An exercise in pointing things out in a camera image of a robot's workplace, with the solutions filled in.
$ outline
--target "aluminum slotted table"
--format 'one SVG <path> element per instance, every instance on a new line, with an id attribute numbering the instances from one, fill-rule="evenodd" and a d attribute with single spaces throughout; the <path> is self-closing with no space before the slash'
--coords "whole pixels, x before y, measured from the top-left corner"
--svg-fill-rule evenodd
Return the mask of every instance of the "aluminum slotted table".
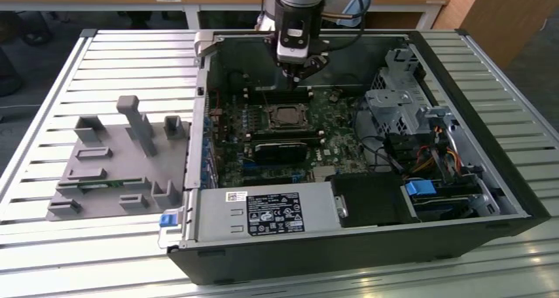
<path id="1" fill-rule="evenodd" d="M 170 114 L 187 121 L 192 116 L 195 31 L 98 31 L 78 41 L 0 180 L 0 296 L 533 297 L 558 291 L 558 133 L 469 36 L 423 35 L 554 216 L 550 221 L 458 259 L 226 286 L 192 284 L 158 246 L 159 214 L 44 220 L 79 115 L 122 124 L 115 103 L 135 94 L 151 122 Z"/>

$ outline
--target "green circuit board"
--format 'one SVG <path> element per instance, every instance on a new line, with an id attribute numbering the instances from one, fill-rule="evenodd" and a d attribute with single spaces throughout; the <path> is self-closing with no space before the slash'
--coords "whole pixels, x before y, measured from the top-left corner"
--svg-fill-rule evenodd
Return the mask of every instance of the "green circuit board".
<path id="1" fill-rule="evenodd" d="M 307 124 L 325 131 L 322 145 L 309 147 L 307 159 L 299 164 L 259 166 L 247 152 L 250 145 L 243 137 L 248 131 L 267 130 L 270 127 L 267 106 L 247 105 L 242 98 L 232 96 L 223 106 L 214 144 L 216 146 L 219 186 L 240 187 L 258 180 L 274 179 L 294 183 L 314 182 L 313 169 L 333 166 L 337 174 L 367 171 L 363 150 L 359 148 L 353 133 L 353 113 L 355 98 L 347 97 L 333 103 L 329 98 L 333 89 L 322 88 L 314 91 L 310 103 L 305 107 Z"/>

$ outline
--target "white sticker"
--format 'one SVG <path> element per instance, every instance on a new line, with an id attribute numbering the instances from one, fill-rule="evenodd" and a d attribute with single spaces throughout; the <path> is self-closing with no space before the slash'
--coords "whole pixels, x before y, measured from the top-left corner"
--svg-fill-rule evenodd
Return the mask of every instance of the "white sticker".
<path id="1" fill-rule="evenodd" d="M 226 192 L 226 202 L 242 202 L 247 200 L 247 191 Z"/>
<path id="2" fill-rule="evenodd" d="M 158 2 L 182 2 L 183 0 L 156 0 Z"/>

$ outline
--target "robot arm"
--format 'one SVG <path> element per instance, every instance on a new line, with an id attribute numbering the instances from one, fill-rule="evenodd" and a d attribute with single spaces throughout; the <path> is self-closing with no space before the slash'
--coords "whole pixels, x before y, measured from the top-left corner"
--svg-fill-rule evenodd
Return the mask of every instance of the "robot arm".
<path id="1" fill-rule="evenodd" d="M 267 0 L 267 15 L 275 19 L 275 33 L 266 37 L 264 42 L 287 77 L 288 89 L 294 89 L 301 80 L 319 72 L 330 62 L 333 48 L 319 39 L 323 17 L 335 20 L 359 18 L 369 7 L 363 0 L 358 2 L 359 13 L 334 14 L 325 12 L 327 0 L 274 0 L 274 3 Z M 345 10 L 351 8 L 349 4 L 346 0 Z"/>

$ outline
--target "power supply label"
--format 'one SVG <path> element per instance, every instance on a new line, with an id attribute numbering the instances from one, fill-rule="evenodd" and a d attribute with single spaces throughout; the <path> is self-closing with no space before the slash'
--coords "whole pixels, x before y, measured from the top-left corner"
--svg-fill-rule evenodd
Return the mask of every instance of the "power supply label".
<path id="1" fill-rule="evenodd" d="M 299 193 L 247 196 L 247 220 L 251 236 L 303 232 Z"/>

